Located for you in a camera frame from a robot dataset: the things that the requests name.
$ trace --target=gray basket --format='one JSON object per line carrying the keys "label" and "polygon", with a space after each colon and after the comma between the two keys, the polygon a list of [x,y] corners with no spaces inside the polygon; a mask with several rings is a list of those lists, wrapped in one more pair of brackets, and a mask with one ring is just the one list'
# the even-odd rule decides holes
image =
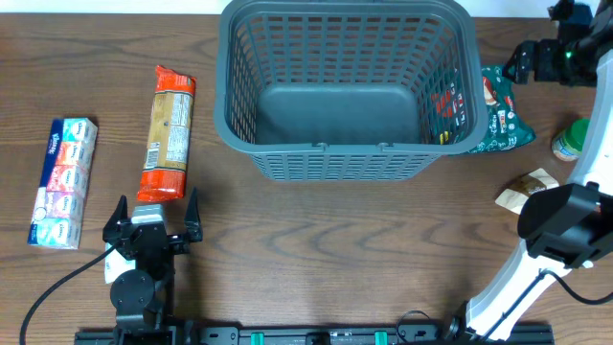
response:
{"label": "gray basket", "polygon": [[474,23],[450,0],[235,0],[215,122],[276,180],[407,179],[485,136]]}

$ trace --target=white wall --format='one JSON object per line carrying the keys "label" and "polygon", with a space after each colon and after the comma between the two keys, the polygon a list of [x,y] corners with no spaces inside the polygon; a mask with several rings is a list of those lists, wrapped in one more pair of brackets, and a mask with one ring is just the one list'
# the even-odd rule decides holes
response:
{"label": "white wall", "polygon": [[[457,0],[472,16],[547,17],[557,0]],[[0,12],[221,13],[230,0],[0,0]],[[583,0],[596,10],[599,0]]]}

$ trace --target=wooden table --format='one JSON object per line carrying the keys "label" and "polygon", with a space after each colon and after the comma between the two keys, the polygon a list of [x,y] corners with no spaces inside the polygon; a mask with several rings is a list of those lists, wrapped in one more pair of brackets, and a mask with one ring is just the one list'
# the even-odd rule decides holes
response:
{"label": "wooden table", "polygon": [[[524,39],[555,34],[546,20],[477,19],[483,63]],[[213,124],[217,16],[0,16],[0,342],[16,342],[33,301],[102,252],[121,194],[137,204],[154,67],[198,78],[188,188],[199,189],[205,239],[177,258],[176,314],[254,325],[394,323],[418,309],[443,318],[480,292],[515,247],[517,216],[493,200],[537,168],[563,182],[572,164],[552,136],[589,116],[594,90],[516,86],[519,115],[538,139],[506,153],[445,157],[400,183],[276,183],[225,146]],[[78,251],[26,245],[51,120],[100,126]],[[166,207],[182,231],[186,200]],[[567,281],[610,292],[613,257]],[[114,326],[102,264],[55,292],[30,344],[68,344],[79,328]],[[613,342],[612,306],[585,307],[555,285],[524,320],[547,321],[558,344]]]}

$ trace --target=green clip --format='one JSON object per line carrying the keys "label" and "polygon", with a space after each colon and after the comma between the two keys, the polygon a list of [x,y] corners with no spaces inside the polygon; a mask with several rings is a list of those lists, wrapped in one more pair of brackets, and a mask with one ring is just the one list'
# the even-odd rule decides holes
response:
{"label": "green clip", "polygon": [[375,332],[375,345],[387,345],[387,332]]}
{"label": "green clip", "polygon": [[251,345],[264,345],[264,333],[251,333]]}

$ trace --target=can lid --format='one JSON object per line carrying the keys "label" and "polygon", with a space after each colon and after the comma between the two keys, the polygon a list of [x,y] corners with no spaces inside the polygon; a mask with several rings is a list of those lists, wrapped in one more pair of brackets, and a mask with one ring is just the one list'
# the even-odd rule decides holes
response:
{"label": "can lid", "polygon": [[581,152],[583,151],[583,142],[585,142],[585,136],[587,134],[587,128],[590,126],[588,119],[576,120],[564,133],[564,138],[568,145],[573,149]]}

